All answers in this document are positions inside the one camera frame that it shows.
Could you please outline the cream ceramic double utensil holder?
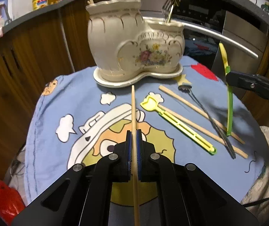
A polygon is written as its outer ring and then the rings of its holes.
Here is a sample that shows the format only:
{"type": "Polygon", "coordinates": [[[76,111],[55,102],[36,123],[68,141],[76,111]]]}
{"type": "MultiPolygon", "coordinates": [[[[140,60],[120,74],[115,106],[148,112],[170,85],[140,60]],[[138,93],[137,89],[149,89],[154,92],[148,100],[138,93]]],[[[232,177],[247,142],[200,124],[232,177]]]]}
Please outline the cream ceramic double utensil holder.
{"type": "Polygon", "coordinates": [[[94,80],[123,88],[145,77],[170,79],[182,74],[184,24],[142,17],[141,0],[88,4],[88,42],[97,65],[94,80]]]}

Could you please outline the stainless steel built-in oven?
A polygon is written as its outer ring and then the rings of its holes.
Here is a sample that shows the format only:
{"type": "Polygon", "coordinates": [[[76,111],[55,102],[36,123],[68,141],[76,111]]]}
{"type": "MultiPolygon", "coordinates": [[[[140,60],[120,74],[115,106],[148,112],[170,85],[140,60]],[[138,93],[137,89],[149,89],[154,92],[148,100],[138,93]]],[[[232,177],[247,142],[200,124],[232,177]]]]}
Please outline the stainless steel built-in oven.
{"type": "MultiPolygon", "coordinates": [[[[141,0],[145,16],[161,17],[161,8],[166,0],[141,0]]],[[[173,19],[204,27],[243,45],[257,54],[254,58],[236,46],[224,43],[232,70],[256,73],[268,41],[268,29],[258,29],[238,15],[218,5],[218,0],[180,0],[173,11],[173,19]]]]}

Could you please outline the yellow green tulip spoon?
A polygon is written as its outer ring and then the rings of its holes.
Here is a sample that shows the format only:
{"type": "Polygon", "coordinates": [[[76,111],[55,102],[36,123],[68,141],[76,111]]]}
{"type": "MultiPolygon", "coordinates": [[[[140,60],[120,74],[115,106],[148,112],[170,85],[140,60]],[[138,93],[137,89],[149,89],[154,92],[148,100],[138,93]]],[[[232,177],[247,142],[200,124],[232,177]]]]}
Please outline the yellow green tulip spoon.
{"type": "MultiPolygon", "coordinates": [[[[219,43],[219,50],[220,54],[222,57],[222,62],[224,66],[224,72],[225,76],[227,76],[228,73],[230,73],[231,69],[228,64],[228,59],[227,59],[227,52],[226,49],[223,45],[223,43],[219,43]]],[[[229,86],[228,83],[226,83],[227,86],[227,131],[226,134],[227,136],[230,136],[233,130],[233,89],[232,87],[229,86]]]]}

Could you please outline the yellow cooking oil bottle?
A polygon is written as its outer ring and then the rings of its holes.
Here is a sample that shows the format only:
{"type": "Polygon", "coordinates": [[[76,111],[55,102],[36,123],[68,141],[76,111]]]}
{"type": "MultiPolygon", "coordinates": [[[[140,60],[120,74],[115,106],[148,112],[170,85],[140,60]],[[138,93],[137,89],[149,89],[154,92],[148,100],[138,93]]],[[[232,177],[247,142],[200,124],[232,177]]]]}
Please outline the yellow cooking oil bottle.
{"type": "Polygon", "coordinates": [[[40,8],[48,6],[48,0],[32,0],[33,10],[38,10],[40,8]]]}

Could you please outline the yellow green plastic fork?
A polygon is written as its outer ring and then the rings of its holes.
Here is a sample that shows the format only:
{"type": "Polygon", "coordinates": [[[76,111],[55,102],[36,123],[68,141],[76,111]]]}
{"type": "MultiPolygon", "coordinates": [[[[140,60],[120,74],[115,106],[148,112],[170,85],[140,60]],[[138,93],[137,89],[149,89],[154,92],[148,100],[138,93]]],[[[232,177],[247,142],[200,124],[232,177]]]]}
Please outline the yellow green plastic fork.
{"type": "Polygon", "coordinates": [[[209,154],[215,155],[217,150],[216,148],[209,143],[206,139],[188,127],[181,120],[170,114],[168,111],[163,110],[158,106],[158,101],[151,95],[148,95],[144,98],[144,100],[140,103],[140,106],[149,112],[156,111],[159,116],[163,119],[171,123],[185,135],[187,135],[190,139],[195,141],[199,146],[201,146],[204,150],[206,150],[209,154]]]}

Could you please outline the red plastic bag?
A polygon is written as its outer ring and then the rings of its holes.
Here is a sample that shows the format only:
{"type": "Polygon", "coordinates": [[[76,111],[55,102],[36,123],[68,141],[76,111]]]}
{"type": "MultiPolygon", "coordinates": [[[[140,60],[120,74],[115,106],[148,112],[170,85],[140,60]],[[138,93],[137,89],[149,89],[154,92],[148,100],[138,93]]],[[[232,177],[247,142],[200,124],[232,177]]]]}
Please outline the red plastic bag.
{"type": "Polygon", "coordinates": [[[0,219],[11,225],[13,219],[25,209],[25,204],[16,189],[0,180],[0,219]]]}

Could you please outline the gold metal fork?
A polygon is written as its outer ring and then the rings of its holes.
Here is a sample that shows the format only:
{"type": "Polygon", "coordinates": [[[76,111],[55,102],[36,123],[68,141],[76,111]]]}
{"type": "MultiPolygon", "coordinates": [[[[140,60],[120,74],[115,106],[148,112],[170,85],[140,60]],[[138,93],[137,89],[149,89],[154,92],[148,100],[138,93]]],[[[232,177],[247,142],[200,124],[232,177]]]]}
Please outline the gold metal fork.
{"type": "Polygon", "coordinates": [[[170,23],[170,22],[171,22],[171,17],[172,17],[173,9],[174,9],[175,7],[178,7],[179,4],[180,4],[180,0],[170,0],[170,2],[169,2],[169,6],[168,6],[168,8],[169,8],[168,11],[169,11],[169,13],[168,13],[168,15],[167,15],[166,23],[170,23]]]}

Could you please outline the wooden kitchen cabinets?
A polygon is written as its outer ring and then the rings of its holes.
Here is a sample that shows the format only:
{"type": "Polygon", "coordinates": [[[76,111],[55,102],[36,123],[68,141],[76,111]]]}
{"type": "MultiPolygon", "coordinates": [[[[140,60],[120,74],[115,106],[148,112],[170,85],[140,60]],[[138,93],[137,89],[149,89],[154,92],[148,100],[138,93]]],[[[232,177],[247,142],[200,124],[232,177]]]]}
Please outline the wooden kitchen cabinets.
{"type": "Polygon", "coordinates": [[[89,49],[88,0],[68,0],[0,38],[0,179],[24,145],[45,85],[95,65],[89,49]]]}

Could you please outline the silver metal fork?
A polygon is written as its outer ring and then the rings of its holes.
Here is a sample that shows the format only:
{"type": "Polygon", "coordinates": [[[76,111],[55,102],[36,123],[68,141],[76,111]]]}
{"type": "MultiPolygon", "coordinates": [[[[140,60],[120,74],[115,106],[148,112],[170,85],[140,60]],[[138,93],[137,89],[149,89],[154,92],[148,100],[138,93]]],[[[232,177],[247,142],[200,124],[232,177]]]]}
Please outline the silver metal fork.
{"type": "Polygon", "coordinates": [[[169,23],[169,18],[171,17],[172,14],[174,2],[175,0],[166,0],[164,5],[162,6],[162,14],[165,23],[169,23]]]}

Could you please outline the blue cartoon tablecloth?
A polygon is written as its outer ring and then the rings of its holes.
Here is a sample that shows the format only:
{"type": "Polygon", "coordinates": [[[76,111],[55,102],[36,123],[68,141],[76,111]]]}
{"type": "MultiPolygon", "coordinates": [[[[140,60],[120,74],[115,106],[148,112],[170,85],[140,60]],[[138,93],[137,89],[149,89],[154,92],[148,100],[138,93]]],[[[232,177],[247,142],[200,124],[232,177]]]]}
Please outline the blue cartoon tablecloth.
{"type": "MultiPolygon", "coordinates": [[[[227,89],[205,66],[184,56],[183,74],[178,79],[144,78],[135,85],[137,104],[147,95],[201,127],[214,131],[209,120],[159,90],[163,85],[178,93],[181,81],[192,83],[197,97],[212,118],[222,124],[227,119],[227,89]]],[[[131,128],[131,88],[108,89],[93,79],[92,67],[68,76],[58,76],[40,96],[31,120],[25,148],[24,188],[28,203],[35,200],[67,169],[76,163],[91,165],[111,154],[125,140],[131,128]]],[[[269,149],[258,123],[244,104],[233,100],[233,132],[245,144],[231,138],[232,145],[248,158],[232,159],[218,141],[208,141],[217,149],[210,155],[156,112],[137,108],[137,124],[143,139],[155,150],[179,165],[196,164],[204,173],[241,201],[269,160],[269,149]]]]}

